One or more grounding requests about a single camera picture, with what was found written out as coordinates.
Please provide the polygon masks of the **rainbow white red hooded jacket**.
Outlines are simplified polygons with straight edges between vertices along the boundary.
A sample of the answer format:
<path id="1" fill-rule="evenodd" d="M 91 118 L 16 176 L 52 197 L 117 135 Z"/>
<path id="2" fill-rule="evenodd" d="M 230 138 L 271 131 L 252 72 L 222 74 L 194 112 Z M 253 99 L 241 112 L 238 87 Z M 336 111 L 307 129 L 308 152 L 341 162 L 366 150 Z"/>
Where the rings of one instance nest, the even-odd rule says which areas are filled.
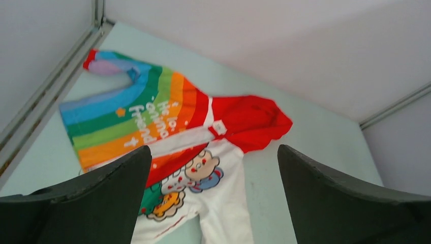
<path id="1" fill-rule="evenodd" d="M 132 82 L 59 107 L 84 172 L 150 148 L 132 243 L 156 243 L 195 217 L 203 243 L 253 243 L 243 157 L 291 129 L 277 104 L 254 95 L 212 97 L 179 72 L 115 51 L 93 49 L 83 67 Z"/>

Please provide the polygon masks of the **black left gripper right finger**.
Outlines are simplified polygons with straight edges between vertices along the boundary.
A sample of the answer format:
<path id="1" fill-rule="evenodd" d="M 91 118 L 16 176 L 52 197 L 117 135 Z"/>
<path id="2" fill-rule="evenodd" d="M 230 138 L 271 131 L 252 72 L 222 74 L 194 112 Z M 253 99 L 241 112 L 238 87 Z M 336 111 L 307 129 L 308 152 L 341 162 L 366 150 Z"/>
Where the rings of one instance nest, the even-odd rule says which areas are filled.
<path id="1" fill-rule="evenodd" d="M 298 243 L 430 243 L 430 197 L 360 180 L 288 145 L 278 164 Z"/>

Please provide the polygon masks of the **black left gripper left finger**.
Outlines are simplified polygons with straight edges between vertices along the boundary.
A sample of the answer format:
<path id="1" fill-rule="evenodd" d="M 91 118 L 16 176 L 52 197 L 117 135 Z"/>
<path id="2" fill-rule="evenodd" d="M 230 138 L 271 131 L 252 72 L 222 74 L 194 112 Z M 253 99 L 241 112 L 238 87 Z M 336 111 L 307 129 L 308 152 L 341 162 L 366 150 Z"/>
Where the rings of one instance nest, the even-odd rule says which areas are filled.
<path id="1" fill-rule="evenodd" d="M 142 146 L 28 195 L 1 198 L 1 243 L 130 243 L 151 166 Z"/>

